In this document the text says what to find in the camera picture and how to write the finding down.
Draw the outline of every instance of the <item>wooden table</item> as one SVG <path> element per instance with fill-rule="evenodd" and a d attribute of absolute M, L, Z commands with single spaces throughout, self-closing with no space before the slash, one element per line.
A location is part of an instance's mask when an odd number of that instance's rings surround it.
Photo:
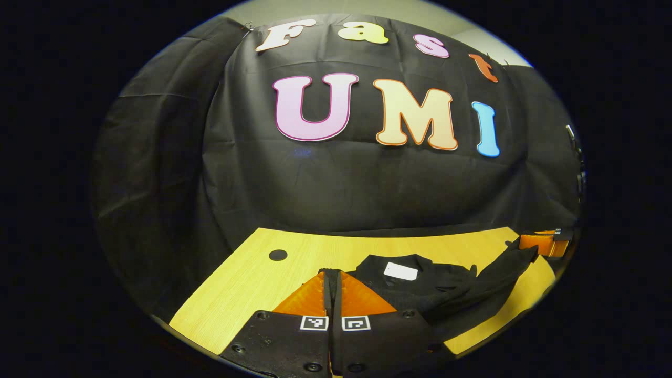
<path fill-rule="evenodd" d="M 341 237 L 257 229 L 180 307 L 169 325 L 185 337 L 219 354 L 257 310 L 272 311 L 320 268 L 353 271 L 368 255 L 419 254 L 435 263 L 476 264 L 480 272 L 504 252 L 505 241 L 518 235 L 508 227 L 427 237 Z M 269 253 L 285 250 L 273 261 Z M 543 258 L 520 276 L 499 312 L 477 327 L 446 340 L 460 354 L 483 341 L 532 307 L 554 282 Z"/>

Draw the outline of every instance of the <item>black cloth backdrop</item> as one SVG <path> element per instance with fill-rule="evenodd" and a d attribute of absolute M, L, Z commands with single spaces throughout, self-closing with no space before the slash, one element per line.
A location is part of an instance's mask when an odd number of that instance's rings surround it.
<path fill-rule="evenodd" d="M 256 52 L 272 25 L 248 30 L 215 17 L 161 51 L 113 104 L 94 158 L 93 212 L 110 264 L 145 311 L 169 322 L 258 227 L 395 237 L 576 223 L 579 161 L 564 129 L 572 121 L 533 68 L 500 65 L 383 17 L 306 15 L 274 25 L 306 18 L 317 24 Z M 389 43 L 342 39 L 349 21 L 382 26 Z M 418 33 L 439 38 L 450 57 L 421 53 Z M 492 66 L 498 83 L 470 53 Z M 303 111 L 319 121 L 329 112 L 322 77 L 336 72 L 360 78 L 345 130 L 312 143 L 282 135 L 272 83 L 312 77 Z M 420 102 L 428 89 L 449 92 L 459 147 L 378 143 L 375 79 L 402 81 Z M 498 157 L 476 150 L 473 101 L 495 109 Z"/>

